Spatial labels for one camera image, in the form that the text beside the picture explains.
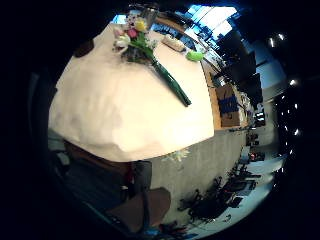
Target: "white flower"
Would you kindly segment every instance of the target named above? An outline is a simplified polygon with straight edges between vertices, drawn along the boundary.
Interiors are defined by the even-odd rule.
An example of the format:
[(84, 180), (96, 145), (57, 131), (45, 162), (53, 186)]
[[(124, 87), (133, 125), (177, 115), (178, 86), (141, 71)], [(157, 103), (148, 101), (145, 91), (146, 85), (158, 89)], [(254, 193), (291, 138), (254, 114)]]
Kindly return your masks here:
[(148, 47), (151, 48), (151, 49), (155, 49), (156, 46), (157, 46), (157, 44), (158, 44), (158, 41), (157, 41), (157, 40), (152, 40), (152, 41), (149, 40), (149, 41), (147, 42)]
[(184, 149), (167, 154), (165, 158), (161, 159), (161, 161), (171, 160), (171, 161), (181, 162), (182, 158), (186, 158), (189, 153), (190, 153), (189, 148), (184, 148)]
[(134, 23), (136, 21), (136, 19), (138, 18), (137, 14), (130, 14), (127, 18), (126, 18), (126, 24), (125, 24), (125, 29), (131, 29), (134, 28)]
[(131, 42), (130, 37), (127, 34), (117, 37), (116, 41), (114, 42), (114, 45), (117, 48), (121, 48), (121, 50), (117, 53), (121, 54), (125, 52), (128, 49), (130, 42)]

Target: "computer monitor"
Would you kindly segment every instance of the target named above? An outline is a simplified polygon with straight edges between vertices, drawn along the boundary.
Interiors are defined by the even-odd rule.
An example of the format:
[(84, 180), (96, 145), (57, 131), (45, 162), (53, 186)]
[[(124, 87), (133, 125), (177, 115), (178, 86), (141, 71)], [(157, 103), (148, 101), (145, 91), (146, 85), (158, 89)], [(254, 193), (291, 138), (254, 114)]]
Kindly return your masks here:
[(219, 46), (218, 51), (220, 54), (226, 54), (227, 57), (237, 55), (241, 59), (248, 54), (244, 44), (241, 41), (240, 34), (234, 29), (221, 38), (217, 42), (217, 45)]
[(237, 62), (222, 69), (219, 75), (227, 76), (232, 82), (240, 83), (256, 73), (256, 59), (254, 51), (246, 54)]

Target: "green stem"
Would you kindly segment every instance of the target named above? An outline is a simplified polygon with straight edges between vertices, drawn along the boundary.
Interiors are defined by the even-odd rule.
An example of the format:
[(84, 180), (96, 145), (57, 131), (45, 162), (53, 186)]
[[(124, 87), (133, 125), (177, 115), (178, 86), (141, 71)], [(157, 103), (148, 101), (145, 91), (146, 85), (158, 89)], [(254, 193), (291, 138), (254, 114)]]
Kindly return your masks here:
[(172, 77), (172, 75), (153, 57), (152, 66), (155, 68), (157, 73), (160, 74), (166, 80), (167, 85), (175, 93), (175, 95), (182, 101), (184, 106), (188, 107), (191, 101), (180, 87), (179, 83)]

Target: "flower bouquet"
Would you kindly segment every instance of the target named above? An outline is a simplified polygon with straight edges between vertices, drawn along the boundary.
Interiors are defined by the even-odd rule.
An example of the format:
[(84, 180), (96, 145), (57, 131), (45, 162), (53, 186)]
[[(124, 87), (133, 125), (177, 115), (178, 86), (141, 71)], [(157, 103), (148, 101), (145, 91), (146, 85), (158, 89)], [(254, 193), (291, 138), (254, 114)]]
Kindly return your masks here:
[(156, 72), (165, 80), (173, 93), (187, 107), (191, 101), (181, 89), (178, 82), (172, 75), (158, 62), (153, 54), (156, 41), (150, 41), (147, 37), (147, 25), (144, 18), (138, 15), (129, 15), (123, 28), (115, 27), (114, 51), (121, 54), (129, 62), (148, 64), (154, 67)]

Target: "white tablecloth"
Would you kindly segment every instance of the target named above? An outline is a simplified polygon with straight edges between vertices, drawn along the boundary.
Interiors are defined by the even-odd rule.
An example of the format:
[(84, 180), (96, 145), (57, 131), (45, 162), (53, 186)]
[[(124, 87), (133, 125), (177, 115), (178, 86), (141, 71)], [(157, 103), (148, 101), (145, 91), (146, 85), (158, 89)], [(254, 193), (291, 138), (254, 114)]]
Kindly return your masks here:
[[(49, 128), (71, 143), (111, 161), (164, 155), (214, 135), (208, 88), (201, 64), (160, 41), (159, 62), (192, 104), (185, 107), (148, 66), (129, 63), (112, 52), (109, 24), (95, 48), (72, 57), (56, 87)], [(150, 32), (151, 39), (163, 36)]]

